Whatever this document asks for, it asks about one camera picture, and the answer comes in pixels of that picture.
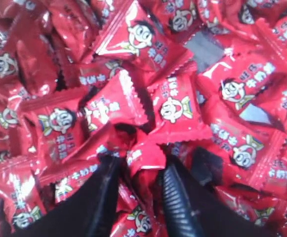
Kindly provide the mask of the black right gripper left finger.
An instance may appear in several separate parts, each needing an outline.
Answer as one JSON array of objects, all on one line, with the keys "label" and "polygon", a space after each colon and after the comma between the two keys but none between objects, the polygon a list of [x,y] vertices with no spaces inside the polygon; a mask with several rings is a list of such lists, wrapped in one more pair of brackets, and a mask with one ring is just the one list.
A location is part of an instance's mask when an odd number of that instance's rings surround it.
[{"label": "black right gripper left finger", "polygon": [[108,237],[118,202],[121,160],[105,155],[94,174],[70,198],[14,237]]}]

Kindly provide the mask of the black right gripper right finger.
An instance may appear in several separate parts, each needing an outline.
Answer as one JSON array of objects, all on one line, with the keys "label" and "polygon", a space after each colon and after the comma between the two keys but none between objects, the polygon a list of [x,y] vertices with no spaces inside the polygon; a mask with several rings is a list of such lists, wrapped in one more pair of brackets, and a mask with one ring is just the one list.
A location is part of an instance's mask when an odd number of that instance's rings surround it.
[{"label": "black right gripper right finger", "polygon": [[162,172],[162,203],[170,237],[274,236],[225,206],[173,155]]}]

